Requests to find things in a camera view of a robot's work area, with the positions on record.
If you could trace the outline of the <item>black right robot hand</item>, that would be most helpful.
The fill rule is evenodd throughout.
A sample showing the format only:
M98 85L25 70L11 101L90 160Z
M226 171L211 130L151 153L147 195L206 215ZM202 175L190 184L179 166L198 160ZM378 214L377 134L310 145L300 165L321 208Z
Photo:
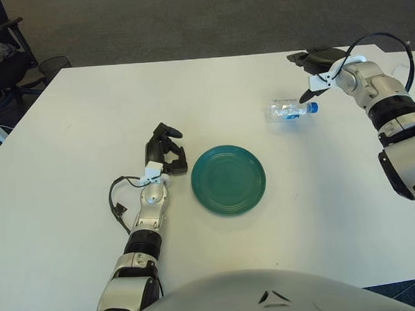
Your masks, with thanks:
M335 62L345 59L345 56L346 52L342 49L324 47L308 49L307 52L299 51L286 57L288 61L294 63L296 66L302 67L305 72L316 76L320 82L325 83L325 87L320 90L308 89L305 91L299 99L301 104L308 102L315 96L323 94L329 89L327 76L323 76L323 74L329 72L329 69Z

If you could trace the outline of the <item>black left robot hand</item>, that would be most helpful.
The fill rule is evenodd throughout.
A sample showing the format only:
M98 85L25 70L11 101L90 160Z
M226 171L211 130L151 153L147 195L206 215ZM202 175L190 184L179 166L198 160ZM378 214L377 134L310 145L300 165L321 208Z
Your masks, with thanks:
M145 147L145 163L150 161L163 164L162 171L165 174L181 175L188 171L188 164L183 147L179 147L171 138L182 138L183 134L177 129L160 122L154 130L153 136ZM165 161L167 153L178 156L171 162Z

